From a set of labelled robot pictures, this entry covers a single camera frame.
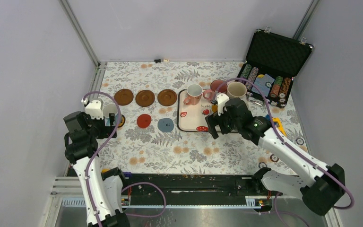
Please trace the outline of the brown wooden coaster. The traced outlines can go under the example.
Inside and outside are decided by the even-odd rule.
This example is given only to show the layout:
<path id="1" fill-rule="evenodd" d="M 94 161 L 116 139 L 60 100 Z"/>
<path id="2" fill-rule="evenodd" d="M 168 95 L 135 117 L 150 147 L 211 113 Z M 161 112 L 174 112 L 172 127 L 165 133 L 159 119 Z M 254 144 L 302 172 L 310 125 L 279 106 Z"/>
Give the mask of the brown wooden coaster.
<path id="1" fill-rule="evenodd" d="M 155 101 L 155 94 L 150 90 L 141 90 L 136 95 L 136 103 L 141 107 L 148 107 Z"/>
<path id="2" fill-rule="evenodd" d="M 171 89 L 164 89 L 157 96 L 159 104 L 163 106 L 171 106 L 177 101 L 177 94 Z"/>
<path id="3" fill-rule="evenodd" d="M 134 94 L 130 89 L 121 89 L 115 93 L 114 99 L 118 105 L 125 106 L 133 101 Z"/>

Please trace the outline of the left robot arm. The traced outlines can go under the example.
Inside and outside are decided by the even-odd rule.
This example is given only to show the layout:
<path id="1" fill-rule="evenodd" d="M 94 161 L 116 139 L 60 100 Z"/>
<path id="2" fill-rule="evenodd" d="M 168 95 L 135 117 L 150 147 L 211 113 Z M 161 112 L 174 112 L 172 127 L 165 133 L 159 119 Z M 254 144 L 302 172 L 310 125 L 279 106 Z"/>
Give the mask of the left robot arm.
<path id="1" fill-rule="evenodd" d="M 102 173 L 99 166 L 98 139 L 117 136 L 114 114 L 111 125 L 77 111 L 64 117 L 68 132 L 64 136 L 65 157 L 79 179 L 86 205 L 86 224 L 89 227 L 128 227 L 127 215 L 121 207 L 121 194 L 128 182 L 119 168 Z"/>

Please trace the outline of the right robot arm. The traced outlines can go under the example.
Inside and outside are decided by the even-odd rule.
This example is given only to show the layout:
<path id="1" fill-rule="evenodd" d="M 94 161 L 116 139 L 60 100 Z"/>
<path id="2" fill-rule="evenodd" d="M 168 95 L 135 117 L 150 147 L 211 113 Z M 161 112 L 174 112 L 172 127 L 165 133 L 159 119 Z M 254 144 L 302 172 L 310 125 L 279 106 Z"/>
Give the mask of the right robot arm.
<path id="1" fill-rule="evenodd" d="M 309 155 L 285 137 L 270 119 L 253 116 L 242 100 L 223 101 L 217 112 L 205 120 L 214 139 L 219 137 L 216 127 L 222 134 L 237 132 L 245 140 L 270 151 L 297 174 L 284 175 L 263 167 L 252 176 L 256 194 L 276 191 L 293 196 L 320 216 L 326 215 L 345 194 L 345 172 L 340 165 L 328 165 Z"/>

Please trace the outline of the orange smiley coaster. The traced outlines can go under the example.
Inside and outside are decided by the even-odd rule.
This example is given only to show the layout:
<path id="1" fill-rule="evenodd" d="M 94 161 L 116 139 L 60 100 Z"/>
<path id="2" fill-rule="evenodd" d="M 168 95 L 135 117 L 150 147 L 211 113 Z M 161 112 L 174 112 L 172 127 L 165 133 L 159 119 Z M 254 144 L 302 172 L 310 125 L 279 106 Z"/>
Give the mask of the orange smiley coaster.
<path id="1" fill-rule="evenodd" d="M 120 116 L 120 123 L 119 123 L 118 127 L 119 127 L 119 128 L 121 128 L 121 127 L 125 124 L 125 122 L 126 122 L 126 118 L 125 118 L 125 116 L 122 114 L 122 115 Z"/>

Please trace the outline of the blue floral mug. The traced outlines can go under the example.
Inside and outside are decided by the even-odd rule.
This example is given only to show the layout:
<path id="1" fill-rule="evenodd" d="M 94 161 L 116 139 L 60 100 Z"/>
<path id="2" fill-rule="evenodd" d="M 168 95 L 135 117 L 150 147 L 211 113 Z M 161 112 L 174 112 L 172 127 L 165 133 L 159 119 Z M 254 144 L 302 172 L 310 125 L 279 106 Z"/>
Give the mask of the blue floral mug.
<path id="1" fill-rule="evenodd" d="M 105 126 L 115 126 L 118 119 L 118 109 L 116 104 L 108 104 L 103 108 Z"/>

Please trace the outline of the grey blue coaster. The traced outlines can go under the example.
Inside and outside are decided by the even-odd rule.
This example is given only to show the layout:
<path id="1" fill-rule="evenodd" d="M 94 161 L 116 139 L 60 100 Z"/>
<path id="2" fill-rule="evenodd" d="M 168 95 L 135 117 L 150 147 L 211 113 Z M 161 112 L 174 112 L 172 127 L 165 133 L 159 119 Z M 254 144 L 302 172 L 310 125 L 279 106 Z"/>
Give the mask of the grey blue coaster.
<path id="1" fill-rule="evenodd" d="M 158 121 L 157 127 L 161 132 L 172 132 L 174 129 L 174 122 L 170 118 L 162 118 Z"/>

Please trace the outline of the red apple coaster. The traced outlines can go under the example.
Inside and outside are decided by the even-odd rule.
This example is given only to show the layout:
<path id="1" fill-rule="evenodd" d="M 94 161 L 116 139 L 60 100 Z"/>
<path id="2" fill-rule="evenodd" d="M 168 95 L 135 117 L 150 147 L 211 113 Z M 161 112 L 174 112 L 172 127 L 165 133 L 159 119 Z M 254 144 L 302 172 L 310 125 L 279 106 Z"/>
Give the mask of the red apple coaster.
<path id="1" fill-rule="evenodd" d="M 141 114 L 137 118 L 137 126 L 144 129 L 147 128 L 152 122 L 152 118 L 149 114 Z"/>

